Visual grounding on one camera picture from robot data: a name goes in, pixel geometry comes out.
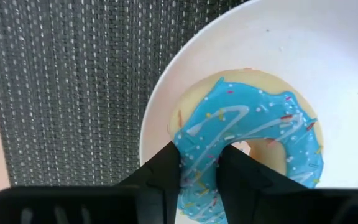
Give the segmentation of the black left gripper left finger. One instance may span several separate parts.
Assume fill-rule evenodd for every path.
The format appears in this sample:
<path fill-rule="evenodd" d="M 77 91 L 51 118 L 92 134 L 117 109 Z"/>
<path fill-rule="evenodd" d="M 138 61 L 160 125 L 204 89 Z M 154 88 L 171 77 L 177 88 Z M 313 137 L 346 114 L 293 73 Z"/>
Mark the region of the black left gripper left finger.
<path fill-rule="evenodd" d="M 135 193 L 136 224 L 175 224 L 180 191 L 180 155 L 174 143 L 156 155 L 118 186 Z"/>

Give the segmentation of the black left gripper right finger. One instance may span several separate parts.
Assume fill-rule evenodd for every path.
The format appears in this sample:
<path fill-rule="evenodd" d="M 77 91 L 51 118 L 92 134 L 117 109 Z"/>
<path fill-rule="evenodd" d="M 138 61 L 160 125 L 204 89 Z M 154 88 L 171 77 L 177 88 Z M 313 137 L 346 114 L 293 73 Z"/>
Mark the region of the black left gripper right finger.
<path fill-rule="evenodd" d="M 307 188 L 234 146 L 219 158 L 216 182 L 228 224 L 302 224 L 295 192 Z"/>

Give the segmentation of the large blue glazed donut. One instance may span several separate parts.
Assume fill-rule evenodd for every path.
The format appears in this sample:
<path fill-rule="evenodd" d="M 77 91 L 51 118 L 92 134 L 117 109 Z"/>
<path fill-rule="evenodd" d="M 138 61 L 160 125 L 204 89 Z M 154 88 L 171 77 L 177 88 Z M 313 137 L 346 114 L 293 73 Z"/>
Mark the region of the large blue glazed donut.
<path fill-rule="evenodd" d="M 271 74 L 243 68 L 200 80 L 181 96 L 168 124 L 180 153 L 177 207 L 199 224 L 227 224 L 216 183 L 222 150 L 245 141 L 278 173 L 313 188 L 323 171 L 323 136 L 306 99 Z"/>

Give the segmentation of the grey woven placemat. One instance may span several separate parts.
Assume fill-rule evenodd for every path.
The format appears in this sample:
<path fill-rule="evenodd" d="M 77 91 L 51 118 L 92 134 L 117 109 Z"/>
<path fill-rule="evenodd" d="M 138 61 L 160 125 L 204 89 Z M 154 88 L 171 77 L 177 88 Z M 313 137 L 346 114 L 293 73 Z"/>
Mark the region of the grey woven placemat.
<path fill-rule="evenodd" d="M 11 185 L 113 185 L 139 167 L 161 73 L 248 0 L 0 0 L 0 133 Z"/>

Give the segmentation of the white round plate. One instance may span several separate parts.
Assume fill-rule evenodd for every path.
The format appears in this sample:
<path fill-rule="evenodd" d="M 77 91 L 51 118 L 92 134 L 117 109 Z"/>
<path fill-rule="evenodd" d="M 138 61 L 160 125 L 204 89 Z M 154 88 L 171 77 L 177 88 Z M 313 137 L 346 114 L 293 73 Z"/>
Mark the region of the white round plate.
<path fill-rule="evenodd" d="M 287 82 L 318 117 L 323 171 L 315 187 L 293 194 L 302 224 L 358 224 L 358 0 L 250 0 L 201 29 L 152 93 L 141 162 L 172 142 L 170 116 L 187 89 L 243 68 Z"/>

